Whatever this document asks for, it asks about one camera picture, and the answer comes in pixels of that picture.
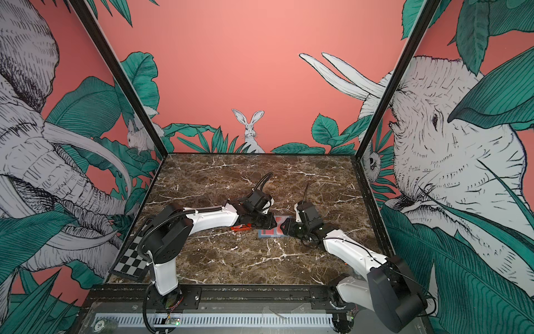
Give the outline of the blue card holder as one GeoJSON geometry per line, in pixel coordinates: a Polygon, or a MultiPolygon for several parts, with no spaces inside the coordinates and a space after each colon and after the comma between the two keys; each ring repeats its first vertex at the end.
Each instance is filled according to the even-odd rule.
{"type": "Polygon", "coordinates": [[[279,237],[274,237],[273,236],[273,229],[274,228],[272,228],[270,230],[258,230],[258,238],[260,238],[260,239],[262,239],[262,238],[279,238],[279,237]]]}

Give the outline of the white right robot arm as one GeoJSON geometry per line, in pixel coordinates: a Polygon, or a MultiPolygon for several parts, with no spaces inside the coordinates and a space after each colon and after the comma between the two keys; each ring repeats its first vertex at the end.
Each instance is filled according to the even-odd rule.
{"type": "Polygon", "coordinates": [[[401,257],[376,253],[332,224],[312,228],[289,217],[280,229],[286,236],[316,243],[363,276],[365,283],[344,278],[335,285],[335,290],[344,303],[374,311],[391,332],[399,333],[428,307],[424,287],[415,281],[401,257]]]}

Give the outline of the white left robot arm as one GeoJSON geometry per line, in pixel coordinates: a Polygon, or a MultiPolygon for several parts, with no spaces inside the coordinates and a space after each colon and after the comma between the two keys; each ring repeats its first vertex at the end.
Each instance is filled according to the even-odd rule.
{"type": "Polygon", "coordinates": [[[274,200],[259,202],[257,206],[244,202],[227,202],[223,206],[165,208],[153,219],[150,228],[138,244],[138,254],[147,262],[151,282],[160,296],[174,292],[178,286],[176,258],[190,235],[204,230],[253,225],[259,229],[275,226],[270,207],[274,200]]]}

